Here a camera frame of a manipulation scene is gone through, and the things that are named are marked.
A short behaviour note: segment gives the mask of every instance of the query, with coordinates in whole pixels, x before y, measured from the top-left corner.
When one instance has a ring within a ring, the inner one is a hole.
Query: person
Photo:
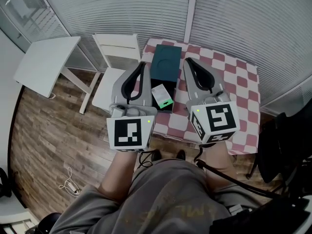
[[[236,179],[225,142],[205,149],[205,162]],[[153,165],[134,173],[137,153],[117,152],[99,188],[86,186],[51,234],[209,233],[214,220],[240,204],[260,203],[243,188],[185,161],[152,154]]]

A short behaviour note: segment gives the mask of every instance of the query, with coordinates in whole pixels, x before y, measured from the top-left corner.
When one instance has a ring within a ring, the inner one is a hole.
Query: wall
[[[21,85],[13,75],[24,53],[0,30],[0,167],[7,172],[8,140]],[[0,219],[25,211],[15,195],[0,198]]]

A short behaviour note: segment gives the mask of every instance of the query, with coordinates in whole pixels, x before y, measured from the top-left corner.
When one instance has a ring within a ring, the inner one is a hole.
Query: white chair
[[[107,56],[124,57],[141,61],[140,48],[138,46],[137,34],[133,35],[112,35],[93,34],[93,39],[101,51],[104,60],[109,68],[111,62]]]
[[[112,103],[113,85],[125,70],[113,68],[107,56],[136,59],[140,62],[141,54],[138,46],[137,34],[93,34],[93,39],[100,49],[108,68],[97,88],[92,104],[109,113],[109,105]]]

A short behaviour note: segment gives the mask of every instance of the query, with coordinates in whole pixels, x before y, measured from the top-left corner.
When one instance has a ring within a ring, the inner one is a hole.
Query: black chair
[[[266,122],[259,135],[258,153],[249,179],[258,166],[264,182],[271,182],[279,173],[286,187],[302,161],[312,155],[312,99],[297,114],[287,117],[285,113]]]
[[[41,220],[38,225],[28,229],[25,234],[49,234],[60,216],[61,213],[49,214],[43,220]]]

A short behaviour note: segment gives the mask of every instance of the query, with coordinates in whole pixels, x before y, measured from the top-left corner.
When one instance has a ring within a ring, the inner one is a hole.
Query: white cable
[[[78,197],[80,194],[81,190],[77,186],[77,184],[72,180],[72,175],[73,175],[73,169],[69,166],[67,168],[68,171],[68,176],[69,178],[65,180],[64,185],[59,185],[59,189],[65,188],[65,190],[73,197]]]

